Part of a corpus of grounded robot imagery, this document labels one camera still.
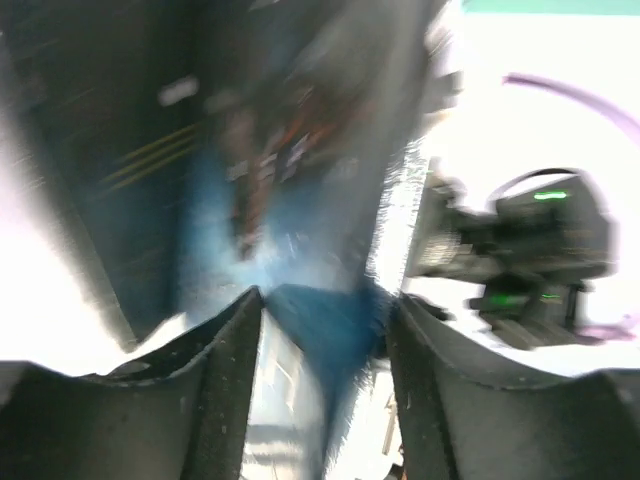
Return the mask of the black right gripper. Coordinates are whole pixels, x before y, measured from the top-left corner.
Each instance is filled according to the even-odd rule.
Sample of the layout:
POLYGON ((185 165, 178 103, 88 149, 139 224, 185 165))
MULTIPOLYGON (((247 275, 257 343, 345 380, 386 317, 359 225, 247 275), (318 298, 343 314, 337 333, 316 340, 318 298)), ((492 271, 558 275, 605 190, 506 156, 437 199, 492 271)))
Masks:
POLYGON ((584 173, 528 172, 491 195, 490 212, 459 206, 460 196, 456 180, 428 176, 408 277, 483 286, 467 307, 514 348, 596 344, 579 331, 578 300, 612 268, 611 222, 584 173))

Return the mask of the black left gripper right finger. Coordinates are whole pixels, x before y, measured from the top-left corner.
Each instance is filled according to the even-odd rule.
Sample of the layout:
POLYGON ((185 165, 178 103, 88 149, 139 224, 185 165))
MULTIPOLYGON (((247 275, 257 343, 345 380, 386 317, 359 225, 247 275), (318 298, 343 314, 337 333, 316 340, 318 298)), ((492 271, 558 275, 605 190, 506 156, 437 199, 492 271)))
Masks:
POLYGON ((480 346, 406 295, 387 347, 410 478, 638 477, 636 371, 539 371, 480 346))

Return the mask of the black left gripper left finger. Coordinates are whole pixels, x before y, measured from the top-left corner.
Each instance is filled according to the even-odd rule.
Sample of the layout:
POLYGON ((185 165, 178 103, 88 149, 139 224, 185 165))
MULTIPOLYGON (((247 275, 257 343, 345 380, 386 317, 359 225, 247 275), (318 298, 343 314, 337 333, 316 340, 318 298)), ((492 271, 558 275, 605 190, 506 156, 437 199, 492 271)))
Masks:
POLYGON ((105 376, 3 363, 2 477, 238 478, 261 310, 251 288, 215 318, 105 376))

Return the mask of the navy blue book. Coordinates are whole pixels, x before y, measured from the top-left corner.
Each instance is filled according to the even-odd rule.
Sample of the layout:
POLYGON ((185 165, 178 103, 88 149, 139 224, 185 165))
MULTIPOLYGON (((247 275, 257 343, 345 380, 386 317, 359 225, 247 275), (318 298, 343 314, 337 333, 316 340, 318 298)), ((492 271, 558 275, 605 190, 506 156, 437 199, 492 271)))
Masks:
POLYGON ((404 273, 438 1, 204 1, 178 304, 187 479, 334 479, 404 273))

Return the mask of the mint green open cabinet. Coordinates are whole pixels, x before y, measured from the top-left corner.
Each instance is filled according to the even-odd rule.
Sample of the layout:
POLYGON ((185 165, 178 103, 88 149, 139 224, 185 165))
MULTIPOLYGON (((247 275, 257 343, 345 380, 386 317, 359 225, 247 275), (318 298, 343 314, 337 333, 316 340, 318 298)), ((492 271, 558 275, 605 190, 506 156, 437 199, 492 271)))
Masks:
POLYGON ((471 0, 463 4, 474 13, 639 15, 639 0, 471 0))

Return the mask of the black book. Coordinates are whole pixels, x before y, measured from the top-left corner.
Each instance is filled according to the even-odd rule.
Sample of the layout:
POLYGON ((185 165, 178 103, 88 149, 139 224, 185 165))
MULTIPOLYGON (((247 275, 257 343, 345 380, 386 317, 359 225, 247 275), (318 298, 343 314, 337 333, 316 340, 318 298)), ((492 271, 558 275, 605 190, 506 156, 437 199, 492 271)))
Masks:
POLYGON ((1 5, 1 304, 133 350, 175 308, 196 1, 1 5))

